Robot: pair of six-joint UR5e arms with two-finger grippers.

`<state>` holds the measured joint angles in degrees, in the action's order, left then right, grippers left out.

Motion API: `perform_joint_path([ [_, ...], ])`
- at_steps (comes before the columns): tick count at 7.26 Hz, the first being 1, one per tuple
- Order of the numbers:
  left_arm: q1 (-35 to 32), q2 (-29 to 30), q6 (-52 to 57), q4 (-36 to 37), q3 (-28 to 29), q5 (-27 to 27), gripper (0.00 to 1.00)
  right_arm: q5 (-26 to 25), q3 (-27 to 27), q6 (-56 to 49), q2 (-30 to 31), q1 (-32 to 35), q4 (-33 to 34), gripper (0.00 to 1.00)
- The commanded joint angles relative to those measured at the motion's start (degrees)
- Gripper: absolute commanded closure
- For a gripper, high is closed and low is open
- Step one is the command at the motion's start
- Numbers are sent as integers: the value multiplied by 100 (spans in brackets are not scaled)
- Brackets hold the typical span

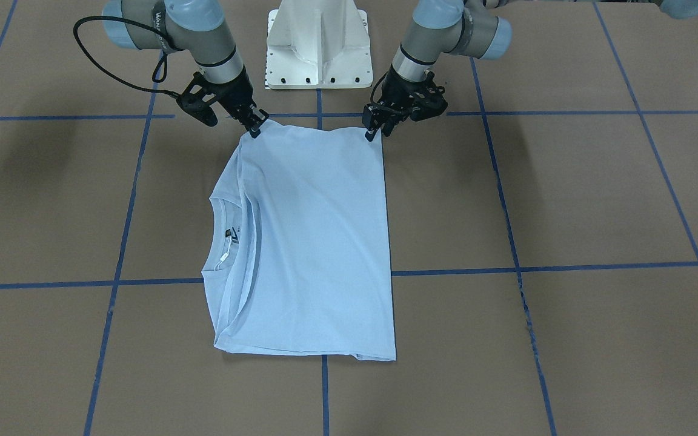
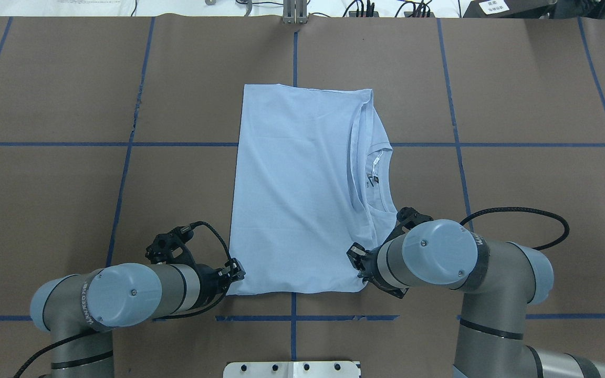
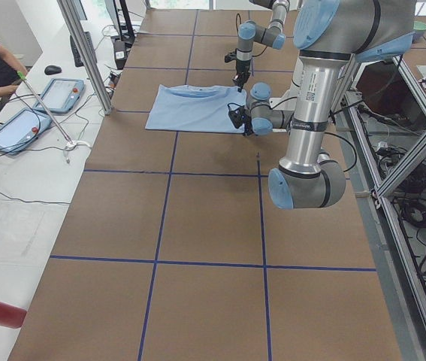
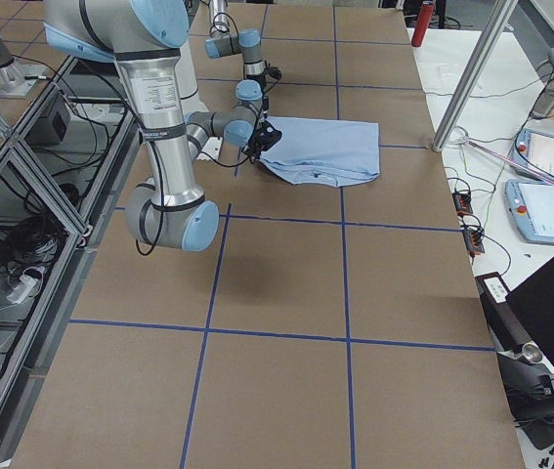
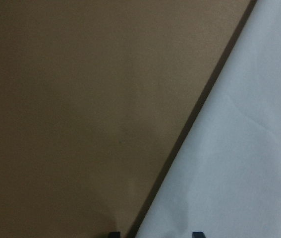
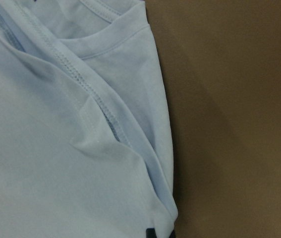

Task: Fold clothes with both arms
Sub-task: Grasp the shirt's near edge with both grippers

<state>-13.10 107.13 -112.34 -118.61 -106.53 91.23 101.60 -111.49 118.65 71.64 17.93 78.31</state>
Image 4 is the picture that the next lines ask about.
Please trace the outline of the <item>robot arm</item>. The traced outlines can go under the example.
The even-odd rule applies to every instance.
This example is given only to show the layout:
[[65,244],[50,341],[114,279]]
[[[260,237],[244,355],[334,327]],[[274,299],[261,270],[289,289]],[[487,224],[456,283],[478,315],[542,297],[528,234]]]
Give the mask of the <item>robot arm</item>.
[[261,36],[257,29],[239,29],[228,13],[227,1],[209,1],[209,37],[205,41],[205,52],[209,59],[220,59],[241,55],[243,76],[256,81],[262,93],[266,93],[270,66],[264,59]]
[[189,17],[182,1],[48,1],[48,43],[71,56],[115,65],[149,148],[152,175],[134,189],[126,208],[129,231],[139,243],[202,251],[218,230],[219,210],[196,182],[192,164],[211,138],[242,149],[250,159],[281,138],[267,119],[268,67],[254,28],[223,32],[206,42],[207,54],[240,54],[244,80],[227,111],[190,112],[182,103],[182,60]]

